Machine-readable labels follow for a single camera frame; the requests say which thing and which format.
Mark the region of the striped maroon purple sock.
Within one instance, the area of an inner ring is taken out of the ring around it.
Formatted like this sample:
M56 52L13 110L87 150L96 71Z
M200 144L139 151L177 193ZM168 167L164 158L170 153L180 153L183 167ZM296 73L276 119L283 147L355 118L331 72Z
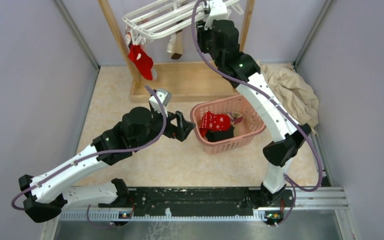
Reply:
M230 112L229 117L230 117L231 125L239 124L244 119L243 115L239 112Z

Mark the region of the pink plastic laundry basket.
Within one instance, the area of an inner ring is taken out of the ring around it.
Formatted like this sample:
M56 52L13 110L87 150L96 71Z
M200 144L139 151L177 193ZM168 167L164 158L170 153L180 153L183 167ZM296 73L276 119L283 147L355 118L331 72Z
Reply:
M194 133L208 154L249 144L266 125L242 95L200 103L190 112Z

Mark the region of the red plain sock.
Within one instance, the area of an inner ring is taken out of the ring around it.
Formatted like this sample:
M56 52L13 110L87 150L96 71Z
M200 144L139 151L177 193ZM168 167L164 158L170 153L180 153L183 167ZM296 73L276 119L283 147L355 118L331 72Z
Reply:
M152 73L154 61L146 54L141 45L131 44L129 47L128 58L136 66L142 77L149 81L154 79Z

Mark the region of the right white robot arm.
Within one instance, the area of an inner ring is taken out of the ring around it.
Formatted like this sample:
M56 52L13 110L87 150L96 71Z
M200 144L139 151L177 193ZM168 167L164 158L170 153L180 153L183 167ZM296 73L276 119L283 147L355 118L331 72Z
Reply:
M262 150L269 164L261 199L267 206L275 206L286 185L289 162L309 140L311 128L290 116L269 88L256 61L240 51L239 31L231 20L214 20L209 27L199 20L192 30L198 53L210 55L213 62L209 67L251 104L272 137Z

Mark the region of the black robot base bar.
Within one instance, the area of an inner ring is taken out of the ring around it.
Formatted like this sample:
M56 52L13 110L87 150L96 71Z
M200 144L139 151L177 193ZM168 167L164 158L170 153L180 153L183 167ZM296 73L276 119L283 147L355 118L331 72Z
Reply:
M72 209L62 221L110 222L263 222L282 221L295 195L283 190L274 200L259 187L137 187L124 207Z

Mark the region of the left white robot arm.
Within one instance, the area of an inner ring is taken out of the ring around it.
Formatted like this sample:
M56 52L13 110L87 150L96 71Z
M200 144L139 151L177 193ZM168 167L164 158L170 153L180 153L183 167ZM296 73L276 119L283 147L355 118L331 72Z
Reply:
M24 212L35 222L49 221L62 211L96 205L100 208L130 207L131 194L119 178L95 186L73 186L88 175L130 158L155 143L160 136L186 140L195 124L180 111L166 116L146 107L135 107L113 128L96 137L80 153L39 176L23 175L19 187L26 199Z

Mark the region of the red patterned sock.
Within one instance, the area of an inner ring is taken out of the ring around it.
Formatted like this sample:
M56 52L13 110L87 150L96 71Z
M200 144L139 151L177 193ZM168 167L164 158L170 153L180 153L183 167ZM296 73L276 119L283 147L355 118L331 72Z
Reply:
M209 132L226 132L234 121L231 114L215 114L207 111L201 118L198 124L198 130L201 137Z

